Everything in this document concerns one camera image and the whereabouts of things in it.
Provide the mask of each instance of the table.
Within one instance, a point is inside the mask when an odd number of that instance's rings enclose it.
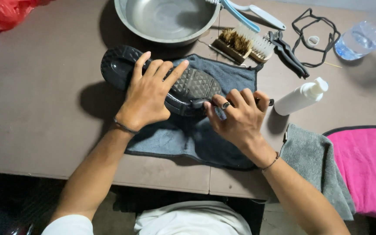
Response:
[[[291,22],[308,6],[264,0],[234,1],[255,4],[287,26],[284,39],[294,44]],[[344,32],[364,13],[312,7]],[[223,10],[212,28],[200,38],[211,43],[225,27],[237,21]],[[270,28],[259,24],[262,33]],[[331,29],[319,23],[305,31],[318,35],[326,45]],[[127,44],[153,57],[173,58],[191,53],[227,60],[197,41],[180,49],[151,49],[126,29],[117,17],[112,0],[62,0],[36,8],[13,30],[0,35],[0,172],[67,179],[94,147],[123,102],[123,94],[104,83],[99,64],[107,48]],[[300,45],[302,61],[319,62],[321,54]],[[319,104],[290,117],[268,110],[262,133],[277,150],[289,122],[316,133],[355,125],[376,125],[376,52],[356,64],[344,65],[333,51],[327,62],[309,69],[329,83]],[[256,65],[248,59],[247,65]],[[258,88],[279,99],[307,82],[298,78],[274,55],[258,73]],[[267,199],[270,187],[259,171],[240,172],[203,166],[189,158],[173,160],[125,155],[113,184],[164,190],[210,193]]]

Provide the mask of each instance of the white bottle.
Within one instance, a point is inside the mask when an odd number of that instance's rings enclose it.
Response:
[[[320,101],[323,97],[323,92],[326,92],[328,88],[327,82],[319,77],[314,82],[305,83],[277,100],[274,104],[274,109],[279,115],[290,115]]]

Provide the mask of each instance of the silver ring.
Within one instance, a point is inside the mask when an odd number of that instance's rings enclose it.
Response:
[[[224,104],[222,104],[222,110],[225,110],[227,109],[228,106],[230,106],[231,104],[229,102],[226,102]]]

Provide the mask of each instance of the person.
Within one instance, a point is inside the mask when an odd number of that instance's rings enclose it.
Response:
[[[115,116],[116,122],[94,150],[82,161],[67,181],[59,204],[43,235],[90,235],[92,218],[106,197],[114,174],[133,132],[167,120],[170,112],[164,100],[173,84],[188,67],[181,62],[164,80],[170,61],[154,60],[142,74],[150,52],[136,62],[126,100]],[[204,107],[213,129],[252,160],[274,190],[284,210],[308,234],[349,234],[337,211],[326,198],[291,168],[265,141],[260,128],[269,105],[261,91],[233,89],[227,97],[215,95],[213,101],[223,108],[221,120],[210,102]],[[187,201],[144,211],[134,230],[144,234],[219,234],[250,235],[242,216],[219,201]]]

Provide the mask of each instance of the red plastic bag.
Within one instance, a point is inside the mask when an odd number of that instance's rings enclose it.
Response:
[[[0,31],[14,28],[33,10],[39,0],[0,0]]]

